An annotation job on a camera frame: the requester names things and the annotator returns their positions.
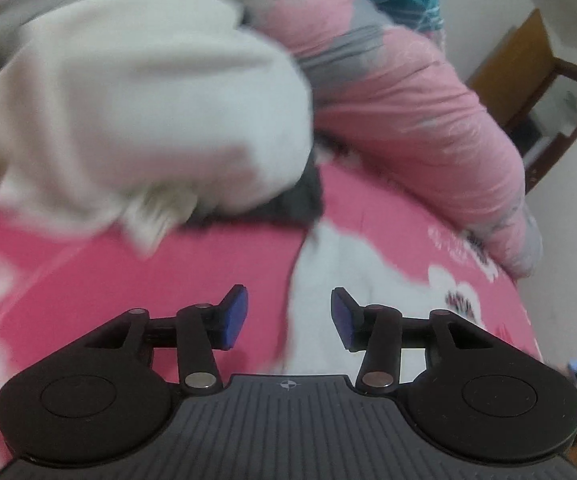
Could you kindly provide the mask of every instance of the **crosshair logo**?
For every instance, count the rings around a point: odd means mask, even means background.
[[[299,386],[294,380],[287,379],[285,381],[281,381],[280,386],[285,390],[292,390],[293,388]]]

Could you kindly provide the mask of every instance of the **white fabric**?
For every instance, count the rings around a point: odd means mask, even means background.
[[[241,16],[231,0],[83,0],[25,25],[0,72],[0,208],[53,234],[119,220],[149,251],[198,197],[237,213],[291,187],[310,90]]]
[[[339,339],[331,319],[331,290],[342,286],[360,305],[383,304],[397,308],[404,317],[428,319],[432,310],[447,308],[447,291],[461,285],[443,267],[430,266],[428,273],[429,284],[411,282],[363,238],[320,222],[307,236],[295,264],[286,354],[273,371],[290,376],[345,374],[354,382],[364,352],[348,352]],[[485,329],[472,294],[469,291],[476,324]],[[401,382],[412,381],[425,368],[423,351],[402,352]]]

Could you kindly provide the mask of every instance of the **pink blanket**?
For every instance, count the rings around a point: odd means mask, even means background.
[[[213,226],[178,232],[142,261],[118,234],[55,243],[12,230],[0,218],[0,387],[129,308],[172,316],[187,304],[219,301],[235,283],[249,289],[249,317],[235,349],[217,352],[225,377],[278,367],[304,370],[307,347],[295,348],[306,334],[300,327],[322,320],[319,328],[332,328],[331,283],[347,286],[360,301],[387,285],[388,297],[380,301],[406,315],[413,306],[422,315],[424,309],[452,308],[538,356],[504,271],[405,192],[350,163],[322,168],[325,219],[306,243],[300,230]],[[320,352],[329,360],[318,369],[347,371],[350,354],[330,341]],[[155,368],[176,380],[171,352],[156,355]],[[7,456],[0,436],[0,466]]]
[[[317,128],[473,232],[512,276],[533,271],[542,241],[521,158],[432,41],[369,0],[256,1],[256,27],[297,57],[313,87]],[[61,2],[0,0],[0,41]]]

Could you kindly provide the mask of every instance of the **white floral pattern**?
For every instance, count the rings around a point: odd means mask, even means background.
[[[438,251],[446,251],[450,259],[465,267],[476,267],[484,273],[489,283],[499,277],[499,267],[485,250],[473,246],[468,232],[456,235],[438,226],[428,228],[428,238]]]
[[[444,267],[431,265],[428,267],[428,285],[442,295],[448,310],[486,329],[481,320],[479,295],[470,283],[457,283]]]

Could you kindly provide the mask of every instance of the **bed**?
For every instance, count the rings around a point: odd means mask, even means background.
[[[302,61],[313,59],[317,49],[300,50],[290,44],[290,31],[275,27],[269,35],[283,39]],[[308,63],[302,67],[309,70]],[[315,88],[319,102],[334,94],[327,81]],[[352,86],[343,90],[353,93]],[[319,126],[335,131],[338,120],[322,114]],[[417,190],[413,196],[411,186],[405,190],[374,157],[322,149],[318,165],[325,213],[311,229],[213,224],[180,230],[147,260],[119,232],[58,242],[16,230],[0,215],[0,387],[125,310],[172,316],[189,304],[219,302],[236,283],[248,288],[249,314],[235,348],[217,352],[225,378],[264,372],[354,377],[362,356],[344,351],[330,320],[337,286],[361,304],[387,304],[408,317],[452,309],[540,356],[514,280],[455,228],[455,219],[441,219],[441,207],[427,205]],[[505,218],[504,228],[512,224]],[[172,352],[157,352],[154,367],[177,380]],[[402,368],[403,380],[411,380],[423,365],[411,354]],[[0,467],[7,458],[0,435]]]

